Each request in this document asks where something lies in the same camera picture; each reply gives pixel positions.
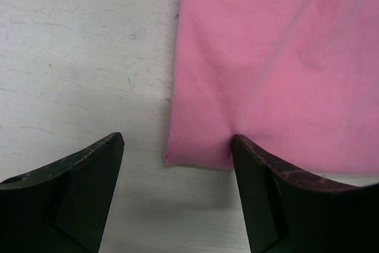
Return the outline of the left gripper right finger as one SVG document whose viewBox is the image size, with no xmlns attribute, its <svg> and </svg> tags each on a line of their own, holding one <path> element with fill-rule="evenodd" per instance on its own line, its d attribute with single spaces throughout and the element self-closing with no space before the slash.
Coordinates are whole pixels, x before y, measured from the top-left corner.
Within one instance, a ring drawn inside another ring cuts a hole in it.
<svg viewBox="0 0 379 253">
<path fill-rule="evenodd" d="M 378 185 L 320 177 L 241 134 L 232 155 L 251 252 L 378 251 Z"/>
</svg>

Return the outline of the pink t shirt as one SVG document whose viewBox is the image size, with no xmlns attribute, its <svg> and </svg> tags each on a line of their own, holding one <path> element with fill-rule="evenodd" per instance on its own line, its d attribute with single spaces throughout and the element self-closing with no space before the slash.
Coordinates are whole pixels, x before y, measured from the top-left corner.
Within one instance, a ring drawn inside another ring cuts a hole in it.
<svg viewBox="0 0 379 253">
<path fill-rule="evenodd" d="M 378 0 L 181 0 L 171 107 L 169 165 L 377 174 Z"/>
</svg>

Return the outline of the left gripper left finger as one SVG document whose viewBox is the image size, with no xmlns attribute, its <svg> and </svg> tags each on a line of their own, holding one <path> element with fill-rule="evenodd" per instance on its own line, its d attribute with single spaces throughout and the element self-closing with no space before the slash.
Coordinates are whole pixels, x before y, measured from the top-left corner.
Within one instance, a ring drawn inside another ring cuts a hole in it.
<svg viewBox="0 0 379 253">
<path fill-rule="evenodd" d="M 123 152 L 111 133 L 1 182 L 1 252 L 98 252 Z"/>
</svg>

